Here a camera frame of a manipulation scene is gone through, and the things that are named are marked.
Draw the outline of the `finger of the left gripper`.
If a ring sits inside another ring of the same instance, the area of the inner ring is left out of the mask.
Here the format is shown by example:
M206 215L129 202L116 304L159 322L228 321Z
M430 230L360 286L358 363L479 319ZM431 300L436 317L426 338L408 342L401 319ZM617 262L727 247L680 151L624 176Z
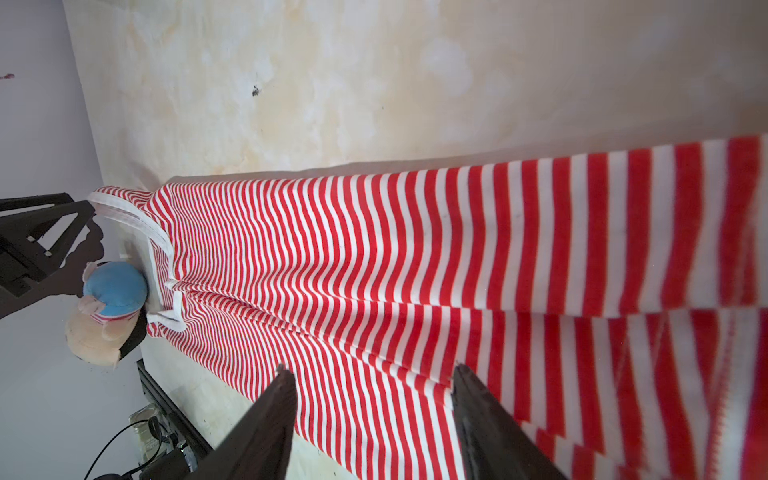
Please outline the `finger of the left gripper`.
M23 214L1 213L1 287L30 293L59 271L95 215L87 201Z
M23 214L56 209L73 204L73 198L67 193L34 195L5 198L1 200L2 214Z

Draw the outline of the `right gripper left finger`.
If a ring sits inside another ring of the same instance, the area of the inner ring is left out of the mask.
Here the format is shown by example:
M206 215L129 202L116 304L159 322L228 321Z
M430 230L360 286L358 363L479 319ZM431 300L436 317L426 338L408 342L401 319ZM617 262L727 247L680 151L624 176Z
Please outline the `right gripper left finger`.
M298 395L292 372L281 366L224 441L189 479L284 479L288 469Z

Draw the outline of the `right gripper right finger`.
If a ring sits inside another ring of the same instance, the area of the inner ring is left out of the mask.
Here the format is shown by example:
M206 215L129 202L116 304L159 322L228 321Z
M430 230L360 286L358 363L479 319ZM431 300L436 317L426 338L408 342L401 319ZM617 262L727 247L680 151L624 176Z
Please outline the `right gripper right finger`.
M562 479L486 385L466 365L453 370L453 418L468 479Z

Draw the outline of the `red white striped tank top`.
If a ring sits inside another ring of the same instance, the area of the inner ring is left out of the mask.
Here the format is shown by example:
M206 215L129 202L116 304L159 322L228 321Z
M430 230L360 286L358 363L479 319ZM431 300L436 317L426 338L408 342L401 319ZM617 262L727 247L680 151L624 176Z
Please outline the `red white striped tank top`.
M574 479L767 475L767 139L104 187L162 337L363 479L460 479L471 368Z

